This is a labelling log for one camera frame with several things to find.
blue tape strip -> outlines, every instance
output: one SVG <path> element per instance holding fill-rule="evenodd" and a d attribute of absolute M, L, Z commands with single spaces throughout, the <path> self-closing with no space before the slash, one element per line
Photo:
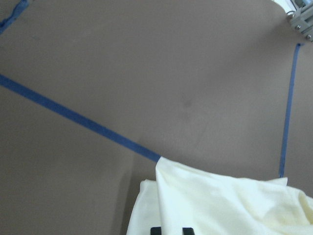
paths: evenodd
<path fill-rule="evenodd" d="M 294 80 L 295 80 L 295 72 L 297 69 L 297 61 L 300 47 L 303 44 L 298 43 L 295 47 L 293 54 L 293 62 L 291 69 L 291 77 L 289 84 L 289 93 L 288 93 L 288 101 L 287 101 L 287 109 L 286 109 L 286 117 L 285 117 L 285 127 L 284 127 L 284 135 L 283 135 L 283 143 L 282 143 L 282 151 L 280 157 L 280 165 L 279 165 L 279 177 L 284 177 L 285 173 L 285 162 L 286 162 L 286 153 L 287 153 L 287 144 L 288 144 L 288 133 L 289 133 L 289 123 L 291 116 L 291 105 L 292 105 L 292 97 L 293 97 L 293 88 L 294 88 Z"/>
<path fill-rule="evenodd" d="M 160 155 L 0 74 L 0 85 L 50 109 L 154 162 Z"/>
<path fill-rule="evenodd" d="M 11 23 L 13 23 L 17 17 L 28 7 L 28 1 L 27 0 L 21 0 L 13 9 L 11 16 L 9 16 L 7 19 L 4 19 L 2 22 L 0 22 L 0 34 L 2 34 Z"/>

metal bracket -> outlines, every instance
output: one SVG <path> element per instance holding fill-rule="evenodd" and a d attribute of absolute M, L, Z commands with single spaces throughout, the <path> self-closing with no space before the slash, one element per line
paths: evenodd
<path fill-rule="evenodd" d="M 291 27 L 299 31 L 308 41 L 313 42 L 313 1 L 291 0 L 296 10 L 288 12 Z"/>

blue tape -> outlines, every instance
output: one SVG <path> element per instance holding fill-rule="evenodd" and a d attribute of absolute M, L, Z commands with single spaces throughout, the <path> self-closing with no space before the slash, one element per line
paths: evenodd
<path fill-rule="evenodd" d="M 154 162 L 160 155 L 0 74 L 0 85 L 50 109 Z"/>
<path fill-rule="evenodd" d="M 286 162 L 286 153 L 287 153 L 288 133 L 289 133 L 289 123 L 290 123 L 290 116 L 291 116 L 291 106 L 292 106 L 293 88 L 294 88 L 294 81 L 295 81 L 295 72 L 297 69 L 299 50 L 300 50 L 300 47 L 302 45 L 303 44 L 298 43 L 295 47 L 294 54 L 293 54 L 293 62 L 292 62 L 291 77 L 290 77 L 290 83 L 289 83 L 288 101 L 287 101 L 287 109 L 286 109 L 286 117 L 285 117 L 285 127 L 284 127 L 284 134 L 283 134 L 282 151 L 281 151 L 280 164 L 279 164 L 279 177 L 280 178 L 284 177 L 284 173 L 285 173 L 285 162 Z"/>
<path fill-rule="evenodd" d="M 27 7 L 28 1 L 21 0 L 13 9 L 11 16 L 0 22 L 0 34 L 2 34 Z"/>

blue painter's tape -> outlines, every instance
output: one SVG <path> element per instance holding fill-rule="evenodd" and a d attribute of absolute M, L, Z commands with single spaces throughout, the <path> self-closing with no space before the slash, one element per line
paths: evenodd
<path fill-rule="evenodd" d="M 154 162 L 160 155 L 0 74 L 0 85 L 50 109 Z"/>
<path fill-rule="evenodd" d="M 0 22 L 0 34 L 2 34 L 27 7 L 28 1 L 21 0 L 13 9 L 11 16 Z"/>
<path fill-rule="evenodd" d="M 288 144 L 289 123 L 290 123 L 290 116 L 291 116 L 293 87 L 294 87 L 294 81 L 295 81 L 295 72 L 297 69 L 298 54 L 299 54 L 300 47 L 302 45 L 303 44 L 298 43 L 295 47 L 294 54 L 293 54 L 293 62 L 292 62 L 292 68 L 291 68 L 291 77 L 290 77 L 290 84 L 289 84 L 289 93 L 288 93 L 285 126 L 284 126 L 284 134 L 283 134 L 282 151 L 281 151 L 281 156 L 280 156 L 279 177 L 284 177 L 284 173 L 285 173 L 285 162 L 286 162 L 286 153 L 287 153 L 287 144 Z"/>

folded white cloth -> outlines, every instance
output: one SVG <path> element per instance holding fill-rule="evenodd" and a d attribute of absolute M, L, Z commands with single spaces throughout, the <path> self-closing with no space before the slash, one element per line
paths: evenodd
<path fill-rule="evenodd" d="M 127 235 L 313 235 L 313 199 L 287 179 L 257 181 L 197 170 L 166 158 L 144 181 Z"/>

